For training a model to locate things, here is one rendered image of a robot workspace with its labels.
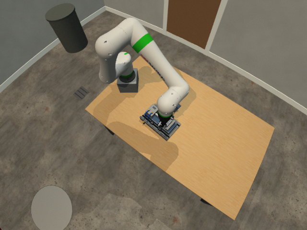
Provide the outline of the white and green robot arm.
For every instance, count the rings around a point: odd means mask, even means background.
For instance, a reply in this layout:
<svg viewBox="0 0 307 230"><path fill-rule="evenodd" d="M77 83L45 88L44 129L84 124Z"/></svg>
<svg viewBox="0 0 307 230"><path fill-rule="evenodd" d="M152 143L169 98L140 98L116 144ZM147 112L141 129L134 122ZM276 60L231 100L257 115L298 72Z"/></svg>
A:
<svg viewBox="0 0 307 230"><path fill-rule="evenodd" d="M135 79L130 54L121 52L127 45L130 45L167 85L168 90L157 100L158 117L163 121L173 120L173 111L188 95L189 85L170 65L137 19L127 18L97 39L95 50L100 62L100 80L110 84L118 77L124 83Z"/></svg>

